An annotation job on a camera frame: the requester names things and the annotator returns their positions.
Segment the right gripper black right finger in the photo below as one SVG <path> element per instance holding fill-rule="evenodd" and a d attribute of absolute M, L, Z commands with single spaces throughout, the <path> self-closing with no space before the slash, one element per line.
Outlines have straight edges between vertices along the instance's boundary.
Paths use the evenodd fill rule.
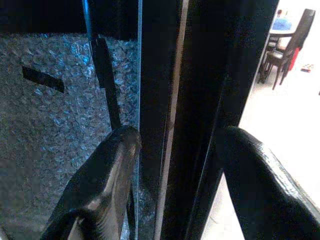
<path fill-rule="evenodd" d="M 320 213 L 272 151 L 245 130 L 216 134 L 216 152 L 246 240 L 318 240 Z"/>

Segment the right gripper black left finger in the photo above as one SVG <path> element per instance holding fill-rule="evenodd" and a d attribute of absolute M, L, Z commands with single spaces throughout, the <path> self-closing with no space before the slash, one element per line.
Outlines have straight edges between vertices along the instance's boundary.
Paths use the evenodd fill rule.
<path fill-rule="evenodd" d="M 67 183 L 41 239 L 67 239 L 80 219 L 85 240 L 119 240 L 140 150 L 136 128 L 110 132 Z"/>

